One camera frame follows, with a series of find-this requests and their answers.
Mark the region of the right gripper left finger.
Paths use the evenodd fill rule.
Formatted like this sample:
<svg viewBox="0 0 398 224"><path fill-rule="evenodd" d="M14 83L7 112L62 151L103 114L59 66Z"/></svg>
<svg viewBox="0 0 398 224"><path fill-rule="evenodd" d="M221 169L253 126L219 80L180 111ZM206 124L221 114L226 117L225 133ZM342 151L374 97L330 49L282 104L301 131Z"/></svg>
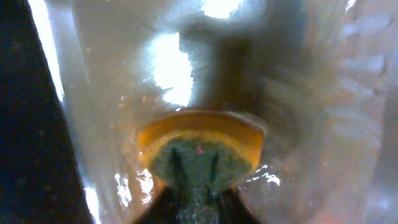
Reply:
<svg viewBox="0 0 398 224"><path fill-rule="evenodd" d="M149 208L132 224L182 224L184 191L166 186Z"/></svg>

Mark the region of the black water tray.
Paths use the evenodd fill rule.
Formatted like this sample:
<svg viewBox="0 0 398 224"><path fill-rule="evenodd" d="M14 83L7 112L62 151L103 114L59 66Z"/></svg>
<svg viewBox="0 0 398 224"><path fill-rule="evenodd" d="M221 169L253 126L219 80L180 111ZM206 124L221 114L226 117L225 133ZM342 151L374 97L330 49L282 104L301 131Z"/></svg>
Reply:
<svg viewBox="0 0 398 224"><path fill-rule="evenodd" d="M397 222L396 1L2 1L1 222L133 223L166 187L137 134L188 110L266 129L260 223Z"/></svg>

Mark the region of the green yellow sponge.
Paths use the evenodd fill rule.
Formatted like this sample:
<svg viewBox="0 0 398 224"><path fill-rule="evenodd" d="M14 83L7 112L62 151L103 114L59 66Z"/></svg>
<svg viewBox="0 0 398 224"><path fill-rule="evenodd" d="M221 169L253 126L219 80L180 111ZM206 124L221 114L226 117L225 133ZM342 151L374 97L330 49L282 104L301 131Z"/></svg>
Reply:
<svg viewBox="0 0 398 224"><path fill-rule="evenodd" d="M137 145L142 165L164 185L221 192L258 167L266 132L240 114L188 110L143 126Z"/></svg>

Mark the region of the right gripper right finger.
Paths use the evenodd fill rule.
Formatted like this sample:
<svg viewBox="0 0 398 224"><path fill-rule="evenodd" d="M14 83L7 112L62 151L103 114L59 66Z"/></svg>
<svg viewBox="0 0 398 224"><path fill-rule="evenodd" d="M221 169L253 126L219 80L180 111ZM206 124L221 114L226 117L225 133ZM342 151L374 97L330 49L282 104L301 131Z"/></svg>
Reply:
<svg viewBox="0 0 398 224"><path fill-rule="evenodd" d="M230 188L216 197L221 224L260 224L260 221L245 207L238 191Z"/></svg>

